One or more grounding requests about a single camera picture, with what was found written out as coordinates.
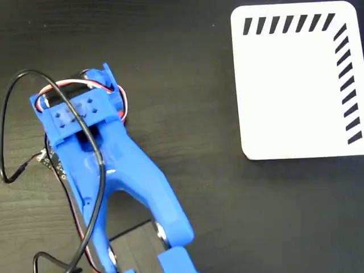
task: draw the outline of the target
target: circuit board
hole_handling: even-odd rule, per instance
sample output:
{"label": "circuit board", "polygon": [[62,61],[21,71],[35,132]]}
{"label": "circuit board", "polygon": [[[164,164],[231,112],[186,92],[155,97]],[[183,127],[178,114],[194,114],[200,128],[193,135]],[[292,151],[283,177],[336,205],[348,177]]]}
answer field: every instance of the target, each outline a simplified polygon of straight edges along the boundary
{"label": "circuit board", "polygon": [[45,165],[50,170],[52,170],[52,164],[50,162],[50,160],[51,160],[53,165],[56,168],[56,172],[57,172],[58,176],[62,179],[62,181],[67,181],[66,173],[63,169],[63,166],[61,164],[61,161],[59,160],[58,155],[54,152],[54,150],[51,147],[49,147],[48,149],[49,149],[49,158],[47,156],[46,148],[43,148],[41,150],[41,154],[39,156],[37,156],[36,160],[39,163]]}

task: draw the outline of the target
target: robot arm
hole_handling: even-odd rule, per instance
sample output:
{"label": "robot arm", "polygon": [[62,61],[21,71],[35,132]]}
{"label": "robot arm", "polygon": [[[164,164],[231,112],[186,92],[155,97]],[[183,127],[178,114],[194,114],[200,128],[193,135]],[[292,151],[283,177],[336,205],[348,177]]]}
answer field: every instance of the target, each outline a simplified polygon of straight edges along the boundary
{"label": "robot arm", "polygon": [[[104,70],[86,72],[90,80],[118,90],[107,64]],[[35,104],[37,95],[30,98]],[[92,243],[107,273],[116,273],[117,265],[106,236],[107,199],[115,191],[126,191],[152,212],[159,235],[169,250],[158,260],[166,273],[195,273],[185,246],[193,240],[192,227],[165,175],[128,136],[119,112],[124,111],[118,92],[106,93],[94,88],[71,99],[91,129],[104,157],[106,188],[102,207],[92,235]],[[89,223],[98,192],[98,168],[80,125],[62,103],[45,107],[36,114],[43,124],[49,142],[67,174],[77,205],[86,225]]]}

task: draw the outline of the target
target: blue plastic bracket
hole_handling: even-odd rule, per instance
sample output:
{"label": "blue plastic bracket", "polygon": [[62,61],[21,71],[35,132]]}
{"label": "blue plastic bracket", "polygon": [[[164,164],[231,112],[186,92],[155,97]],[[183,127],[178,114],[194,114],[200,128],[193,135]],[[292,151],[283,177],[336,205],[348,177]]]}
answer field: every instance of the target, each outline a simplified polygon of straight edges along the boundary
{"label": "blue plastic bracket", "polygon": [[[91,69],[86,74],[89,79],[118,90],[117,82],[107,64],[104,64],[103,71]],[[30,98],[32,105],[35,98],[36,95]],[[163,172],[128,136],[118,115],[118,111],[123,110],[119,92],[107,94],[103,89],[92,89],[72,98],[71,102],[86,124],[93,128],[94,137],[105,161],[105,194],[92,235],[92,243],[105,272],[117,272],[109,258],[110,246],[106,236],[107,199],[115,191],[128,192],[148,207],[156,222],[163,227],[171,246],[171,249],[158,256],[164,272],[197,272],[183,248],[193,240],[192,227]],[[43,124],[52,148],[62,162],[87,225],[99,187],[94,153],[89,143],[80,138],[81,127],[65,103],[45,109],[42,113],[34,110]]]}

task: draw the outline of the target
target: white plastic piece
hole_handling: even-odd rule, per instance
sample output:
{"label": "white plastic piece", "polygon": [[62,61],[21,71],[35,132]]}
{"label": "white plastic piece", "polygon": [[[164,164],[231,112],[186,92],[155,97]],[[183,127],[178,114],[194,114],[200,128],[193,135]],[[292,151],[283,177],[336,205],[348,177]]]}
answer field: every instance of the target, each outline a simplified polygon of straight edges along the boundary
{"label": "white plastic piece", "polygon": [[113,265],[117,265],[117,261],[116,261],[116,256],[113,253],[113,250],[109,247],[109,249],[107,250],[109,252],[109,258],[111,260],[111,262],[113,263]]}
{"label": "white plastic piece", "polygon": [[231,30],[249,159],[364,154],[364,58],[350,3],[241,6]]}

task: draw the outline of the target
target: wood grain surface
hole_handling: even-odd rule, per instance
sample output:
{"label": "wood grain surface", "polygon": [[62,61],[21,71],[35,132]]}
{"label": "wood grain surface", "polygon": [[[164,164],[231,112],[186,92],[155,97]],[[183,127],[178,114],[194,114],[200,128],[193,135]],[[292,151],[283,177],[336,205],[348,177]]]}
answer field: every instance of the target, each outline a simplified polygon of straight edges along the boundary
{"label": "wood grain surface", "polygon": [[[250,162],[241,151],[230,14],[284,2],[5,0],[0,86],[23,68],[62,79],[108,62],[128,92],[130,135],[165,172],[194,227],[187,249],[201,272],[363,272],[362,157]],[[364,5],[352,3],[363,31]],[[43,144],[28,102],[43,85],[25,78],[11,97],[8,169]],[[147,217],[123,194],[109,212],[109,235]],[[39,250],[70,260],[78,244],[50,171],[33,163],[16,183],[0,184],[0,272],[31,272]],[[41,262],[40,272],[61,271]]]}

